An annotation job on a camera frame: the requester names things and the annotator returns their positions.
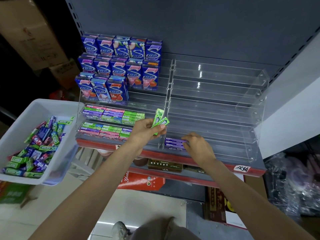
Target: red package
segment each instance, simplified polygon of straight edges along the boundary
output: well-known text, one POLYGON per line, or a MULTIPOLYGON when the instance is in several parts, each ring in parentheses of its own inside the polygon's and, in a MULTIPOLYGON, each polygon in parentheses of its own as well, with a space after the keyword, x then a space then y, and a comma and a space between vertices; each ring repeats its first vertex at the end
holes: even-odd
POLYGON ((118 189, 157 191, 165 184, 165 182, 166 180, 162 177, 127 172, 121 180, 118 189))

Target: shoe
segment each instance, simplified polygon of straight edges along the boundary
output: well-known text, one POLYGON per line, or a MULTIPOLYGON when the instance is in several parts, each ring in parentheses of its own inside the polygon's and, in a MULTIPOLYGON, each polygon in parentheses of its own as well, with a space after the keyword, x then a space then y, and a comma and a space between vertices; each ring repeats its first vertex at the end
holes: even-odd
POLYGON ((128 228, 121 221, 116 222, 111 230, 112 239, 114 240, 125 240, 128 233, 128 228))

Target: person's right hand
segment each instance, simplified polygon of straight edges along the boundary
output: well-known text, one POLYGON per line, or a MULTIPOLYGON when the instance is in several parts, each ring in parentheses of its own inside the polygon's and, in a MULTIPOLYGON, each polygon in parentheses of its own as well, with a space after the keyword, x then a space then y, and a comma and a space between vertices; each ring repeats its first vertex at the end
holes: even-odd
POLYGON ((189 145, 183 143, 183 146, 200 167, 203 167, 206 162, 216 160, 212 147, 202 136, 191 132, 181 139, 189 142, 189 145))

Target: acrylic display rack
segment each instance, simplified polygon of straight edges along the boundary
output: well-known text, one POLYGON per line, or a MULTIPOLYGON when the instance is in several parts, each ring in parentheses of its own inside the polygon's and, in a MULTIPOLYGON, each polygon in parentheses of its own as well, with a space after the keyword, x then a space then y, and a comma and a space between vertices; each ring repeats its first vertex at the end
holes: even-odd
MULTIPOLYGON (((79 104, 131 110, 145 113, 150 118, 154 117, 157 108, 164 109, 170 121, 167 137, 179 138, 194 131, 206 139, 216 157, 231 171, 254 176, 264 173, 258 131, 265 107, 263 91, 269 84, 266 72, 163 59, 158 79, 158 87, 154 91, 130 88, 129 101, 97 102, 80 95, 79 104), (238 172, 234 170, 235 165, 248 166, 249 170, 238 172)), ((77 126, 84 120, 97 122, 78 114, 77 126)), ((80 132, 76 139, 82 147, 111 151, 116 149, 116 145, 123 144, 122 141, 91 137, 80 132)), ((165 148, 164 139, 161 136, 150 141, 141 156, 196 165, 186 152, 165 148)))

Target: handwritten label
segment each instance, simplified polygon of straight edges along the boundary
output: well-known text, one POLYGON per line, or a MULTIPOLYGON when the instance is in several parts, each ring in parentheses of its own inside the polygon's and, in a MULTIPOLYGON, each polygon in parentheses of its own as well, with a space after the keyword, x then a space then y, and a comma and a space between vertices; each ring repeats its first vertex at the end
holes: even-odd
POLYGON ((239 171, 239 172, 248 172, 250 168, 251 167, 249 167, 249 166, 236 165, 233 170, 234 171, 239 171))

